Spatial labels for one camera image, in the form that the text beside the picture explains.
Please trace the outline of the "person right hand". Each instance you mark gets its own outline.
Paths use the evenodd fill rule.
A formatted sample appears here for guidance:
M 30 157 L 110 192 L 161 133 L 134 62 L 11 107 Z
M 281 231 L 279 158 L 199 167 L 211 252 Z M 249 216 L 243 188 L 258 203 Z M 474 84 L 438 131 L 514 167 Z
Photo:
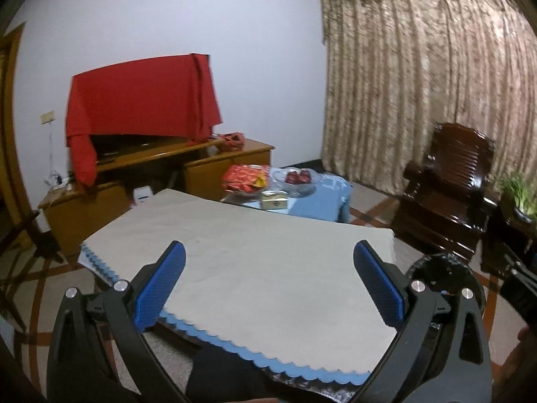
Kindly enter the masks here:
M 518 345 L 499 368 L 492 386 L 492 402 L 536 402 L 536 334 L 524 327 Z

